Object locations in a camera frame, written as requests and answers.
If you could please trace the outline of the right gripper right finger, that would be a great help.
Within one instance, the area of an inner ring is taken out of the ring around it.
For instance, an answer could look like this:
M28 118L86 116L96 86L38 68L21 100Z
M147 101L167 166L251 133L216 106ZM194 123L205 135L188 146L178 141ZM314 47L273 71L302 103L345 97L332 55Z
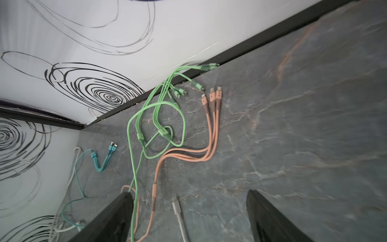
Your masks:
M311 242L302 232L260 192L249 190L247 212L256 242Z

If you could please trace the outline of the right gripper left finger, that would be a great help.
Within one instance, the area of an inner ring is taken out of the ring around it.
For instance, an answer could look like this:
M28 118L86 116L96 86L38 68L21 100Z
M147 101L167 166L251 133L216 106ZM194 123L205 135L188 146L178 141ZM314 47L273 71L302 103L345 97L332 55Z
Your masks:
M131 228L134 199L120 194L98 214L71 242L125 242Z

